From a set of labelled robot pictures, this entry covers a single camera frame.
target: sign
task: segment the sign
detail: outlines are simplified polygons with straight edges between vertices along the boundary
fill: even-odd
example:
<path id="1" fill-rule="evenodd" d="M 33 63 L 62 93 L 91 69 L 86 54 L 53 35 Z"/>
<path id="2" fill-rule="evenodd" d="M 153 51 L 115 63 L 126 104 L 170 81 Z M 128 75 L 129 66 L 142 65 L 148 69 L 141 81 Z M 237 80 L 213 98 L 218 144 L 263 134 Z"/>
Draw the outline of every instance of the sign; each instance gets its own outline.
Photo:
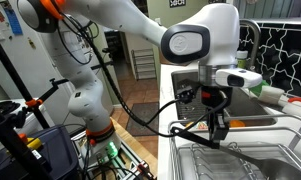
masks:
<path id="1" fill-rule="evenodd" d="M 186 0 L 169 0 L 169 2 L 170 2 L 170 8 L 186 5 Z"/>

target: metal pole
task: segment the metal pole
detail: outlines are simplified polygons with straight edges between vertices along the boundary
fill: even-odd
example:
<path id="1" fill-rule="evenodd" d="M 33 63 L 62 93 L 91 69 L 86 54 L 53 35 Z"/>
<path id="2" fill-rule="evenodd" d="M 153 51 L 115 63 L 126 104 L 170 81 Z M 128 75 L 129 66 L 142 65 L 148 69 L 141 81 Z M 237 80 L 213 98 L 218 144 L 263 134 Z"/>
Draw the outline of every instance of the metal pole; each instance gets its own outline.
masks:
<path id="1" fill-rule="evenodd" d="M 6 68 L 7 72 L 9 73 L 10 77 L 12 78 L 13 82 L 19 89 L 21 95 L 26 101 L 32 100 L 32 96 L 30 95 L 30 92 L 24 85 L 22 79 L 20 78 L 18 72 L 14 68 L 13 64 L 11 63 L 8 55 L 2 48 L 0 44 L 0 61 L 2 62 L 3 66 Z M 39 110 L 39 107 L 36 106 L 33 108 L 33 114 L 36 116 L 38 119 L 39 123 L 41 124 L 43 129 L 49 128 L 49 124 L 47 123 L 46 119 L 43 117 L 41 111 Z"/>
<path id="2" fill-rule="evenodd" d="M 22 142 L 13 128 L 4 122 L 0 114 L 0 142 L 9 150 L 11 155 L 29 172 L 33 179 L 52 179 L 49 173 L 39 163 L 31 150 Z"/>

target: sink basin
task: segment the sink basin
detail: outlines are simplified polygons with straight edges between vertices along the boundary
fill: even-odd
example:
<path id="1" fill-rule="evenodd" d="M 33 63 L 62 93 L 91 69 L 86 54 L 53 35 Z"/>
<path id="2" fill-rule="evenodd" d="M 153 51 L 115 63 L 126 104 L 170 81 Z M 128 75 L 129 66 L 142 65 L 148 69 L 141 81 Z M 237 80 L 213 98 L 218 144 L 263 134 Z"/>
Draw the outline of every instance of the sink basin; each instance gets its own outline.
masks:
<path id="1" fill-rule="evenodd" d="M 185 79 L 198 79 L 197 70 L 175 71 L 171 74 L 174 93 L 184 87 Z M 198 90 L 196 98 L 188 104 L 177 103 L 179 120 L 196 120 L 205 113 L 205 106 L 201 103 L 201 91 Z M 249 96 L 240 88 L 233 88 L 231 104 L 225 109 L 225 116 L 252 116 L 268 115 L 267 111 L 258 103 L 256 98 Z M 243 120 L 246 126 L 267 126 L 276 123 L 273 118 L 260 120 Z"/>

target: robotic arm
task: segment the robotic arm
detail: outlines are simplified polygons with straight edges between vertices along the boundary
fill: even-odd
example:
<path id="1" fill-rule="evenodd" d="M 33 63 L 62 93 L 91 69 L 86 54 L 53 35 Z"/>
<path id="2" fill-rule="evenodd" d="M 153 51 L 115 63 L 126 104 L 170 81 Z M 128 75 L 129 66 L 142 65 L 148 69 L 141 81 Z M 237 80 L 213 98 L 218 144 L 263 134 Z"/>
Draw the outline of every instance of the robotic arm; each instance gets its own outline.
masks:
<path id="1" fill-rule="evenodd" d="M 168 29 L 147 18 L 130 0 L 18 0 L 18 8 L 25 22 L 43 33 L 45 46 L 58 70 L 76 88 L 68 107 L 72 114 L 83 117 L 87 123 L 87 135 L 93 145 L 91 154 L 94 154 L 90 157 L 93 158 L 90 165 L 104 160 L 105 154 L 109 154 L 106 149 L 110 141 L 120 147 L 120 140 L 101 104 L 101 82 L 89 66 L 74 61 L 68 53 L 85 62 L 77 35 L 65 23 L 59 23 L 64 14 L 71 15 L 82 26 L 91 20 L 139 35 L 160 47 L 165 58 L 173 63 L 197 60 L 202 91 L 215 97 L 202 100 L 207 106 L 220 104 L 220 90 L 231 96 L 231 87 L 253 87 L 262 80 L 261 75 L 236 68 L 239 17 L 232 5 L 205 6 L 193 17 Z M 217 133 L 219 127 L 224 127 L 222 118 L 222 110 L 209 117 L 213 122 L 209 126 L 211 140 L 225 138 L 226 133 L 221 136 Z"/>

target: dish rack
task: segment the dish rack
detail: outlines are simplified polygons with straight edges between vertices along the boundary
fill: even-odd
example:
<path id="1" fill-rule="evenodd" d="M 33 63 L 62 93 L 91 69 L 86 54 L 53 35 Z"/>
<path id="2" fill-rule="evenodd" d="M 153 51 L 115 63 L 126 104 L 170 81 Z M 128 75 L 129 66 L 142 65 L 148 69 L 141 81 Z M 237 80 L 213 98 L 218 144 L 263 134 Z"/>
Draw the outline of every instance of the dish rack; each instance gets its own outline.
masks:
<path id="1" fill-rule="evenodd" d="M 265 119 L 292 117 L 291 123 L 299 123 L 300 127 L 263 126 L 230 129 L 227 138 L 221 143 L 234 151 L 256 159 L 275 158 L 301 170 L 301 118 L 292 115 L 266 115 L 232 117 L 237 119 Z M 169 125 L 190 121 L 173 121 Z M 208 138 L 207 130 L 194 130 L 193 133 Z M 234 156 L 210 149 L 203 145 L 184 140 L 180 137 L 170 138 L 172 178 L 174 180 L 206 180 L 206 179 L 266 179 L 253 164 Z"/>

